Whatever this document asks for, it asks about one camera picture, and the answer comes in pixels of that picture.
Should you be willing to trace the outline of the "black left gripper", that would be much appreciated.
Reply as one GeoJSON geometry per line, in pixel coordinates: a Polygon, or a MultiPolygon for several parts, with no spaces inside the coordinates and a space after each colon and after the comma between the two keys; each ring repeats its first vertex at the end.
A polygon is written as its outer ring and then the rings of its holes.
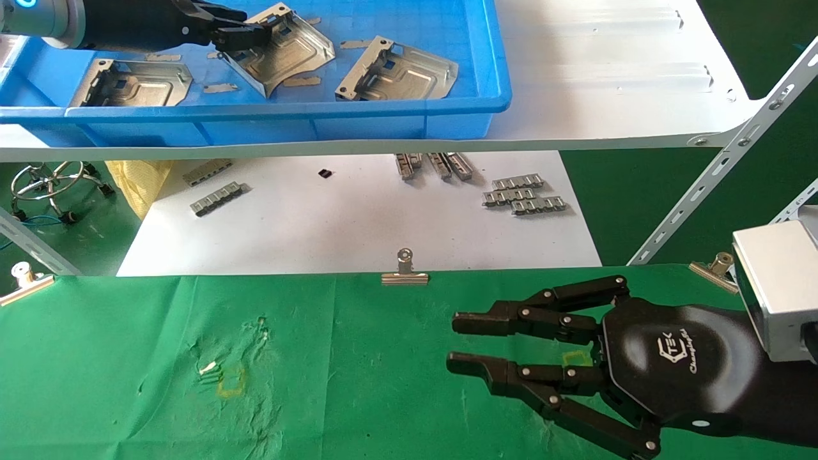
{"type": "Polygon", "coordinates": [[[157,52],[186,43],[208,44],[235,53],[263,47],[272,29],[245,22],[248,14],[205,1],[84,1],[84,50],[157,52]]]}

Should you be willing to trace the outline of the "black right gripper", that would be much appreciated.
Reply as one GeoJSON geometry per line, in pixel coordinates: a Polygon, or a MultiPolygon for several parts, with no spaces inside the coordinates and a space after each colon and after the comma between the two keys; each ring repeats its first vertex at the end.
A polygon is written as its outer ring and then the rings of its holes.
{"type": "Polygon", "coordinates": [[[446,368],[481,378],[494,396],[517,399],[544,421],[625,459],[654,459],[667,426],[707,436],[768,437],[757,385],[766,354],[745,312],[666,306],[631,298],[622,275],[554,286],[487,312],[456,312],[453,332],[520,334],[587,346],[601,337],[608,378],[597,367],[520,365],[452,352],[446,368]],[[582,311],[616,305],[602,321],[582,311]],[[632,426],[572,399],[601,395],[632,426]]]}

